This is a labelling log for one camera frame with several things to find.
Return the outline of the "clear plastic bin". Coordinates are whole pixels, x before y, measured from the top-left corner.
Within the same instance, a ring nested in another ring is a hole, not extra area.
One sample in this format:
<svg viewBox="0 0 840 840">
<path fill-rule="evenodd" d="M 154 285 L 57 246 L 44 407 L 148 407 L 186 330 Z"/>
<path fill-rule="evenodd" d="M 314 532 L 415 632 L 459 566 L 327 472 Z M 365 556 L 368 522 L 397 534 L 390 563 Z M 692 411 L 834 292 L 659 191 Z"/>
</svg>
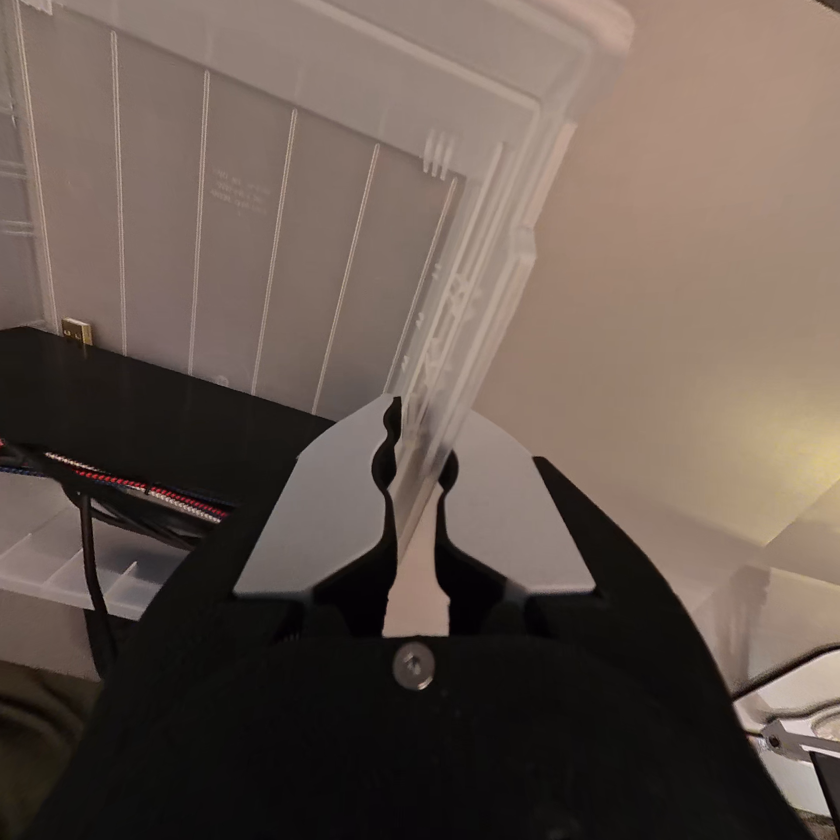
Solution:
<svg viewBox="0 0 840 840">
<path fill-rule="evenodd" d="M 616 2 L 2 2 L 2 331 L 338 421 L 402 400 L 397 542 L 532 273 Z M 240 507 L 2 440 L 2 591 L 139 619 Z"/>
</svg>

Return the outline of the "person's leg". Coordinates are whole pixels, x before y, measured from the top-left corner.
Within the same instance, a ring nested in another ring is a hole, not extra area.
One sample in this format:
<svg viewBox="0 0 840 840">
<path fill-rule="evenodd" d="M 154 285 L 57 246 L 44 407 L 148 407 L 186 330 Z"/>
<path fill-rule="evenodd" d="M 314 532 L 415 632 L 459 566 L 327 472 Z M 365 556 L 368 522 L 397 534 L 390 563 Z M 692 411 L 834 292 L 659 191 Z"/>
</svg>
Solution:
<svg viewBox="0 0 840 840">
<path fill-rule="evenodd" d="M 98 681 L 1 663 L 1 838 L 20 838 L 67 768 Z"/>
</svg>

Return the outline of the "white metal document stand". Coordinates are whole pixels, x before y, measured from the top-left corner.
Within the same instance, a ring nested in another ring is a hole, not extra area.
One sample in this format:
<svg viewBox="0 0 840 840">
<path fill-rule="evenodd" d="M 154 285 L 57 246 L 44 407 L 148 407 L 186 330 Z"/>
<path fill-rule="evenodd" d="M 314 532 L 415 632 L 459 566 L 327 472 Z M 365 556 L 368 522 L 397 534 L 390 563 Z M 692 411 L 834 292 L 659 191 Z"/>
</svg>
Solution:
<svg viewBox="0 0 840 840">
<path fill-rule="evenodd" d="M 735 696 L 733 707 L 784 798 L 838 827 L 838 646 L 756 679 Z"/>
</svg>

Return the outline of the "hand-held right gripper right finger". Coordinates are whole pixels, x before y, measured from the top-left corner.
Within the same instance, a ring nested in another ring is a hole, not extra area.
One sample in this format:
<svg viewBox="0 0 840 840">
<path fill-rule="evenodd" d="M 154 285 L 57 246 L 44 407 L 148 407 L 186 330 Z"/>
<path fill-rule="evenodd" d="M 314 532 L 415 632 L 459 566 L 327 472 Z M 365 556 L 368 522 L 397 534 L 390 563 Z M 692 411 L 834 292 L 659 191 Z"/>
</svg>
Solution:
<svg viewBox="0 0 840 840">
<path fill-rule="evenodd" d="M 594 593 L 534 457 L 501 427 L 470 412 L 439 483 L 434 570 L 450 636 L 479 634 L 500 605 Z"/>
</svg>

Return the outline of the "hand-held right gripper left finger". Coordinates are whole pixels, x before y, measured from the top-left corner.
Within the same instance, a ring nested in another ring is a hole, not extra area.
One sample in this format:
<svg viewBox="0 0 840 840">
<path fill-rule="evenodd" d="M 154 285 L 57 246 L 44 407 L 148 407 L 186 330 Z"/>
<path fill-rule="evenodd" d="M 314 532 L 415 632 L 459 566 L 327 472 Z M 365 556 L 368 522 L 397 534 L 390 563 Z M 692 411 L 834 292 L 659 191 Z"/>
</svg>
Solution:
<svg viewBox="0 0 840 840">
<path fill-rule="evenodd" d="M 356 637 L 382 635 L 397 568 L 390 485 L 402 400 L 380 395 L 297 458 L 234 586 L 241 599 L 329 607 Z"/>
</svg>

